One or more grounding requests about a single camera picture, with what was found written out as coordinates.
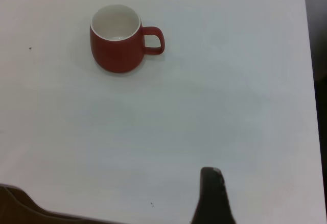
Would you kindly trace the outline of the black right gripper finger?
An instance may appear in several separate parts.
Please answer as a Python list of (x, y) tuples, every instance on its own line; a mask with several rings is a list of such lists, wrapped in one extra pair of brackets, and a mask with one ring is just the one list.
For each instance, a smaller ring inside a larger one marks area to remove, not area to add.
[(235, 222), (221, 170), (214, 167), (202, 168), (199, 201), (191, 223)]

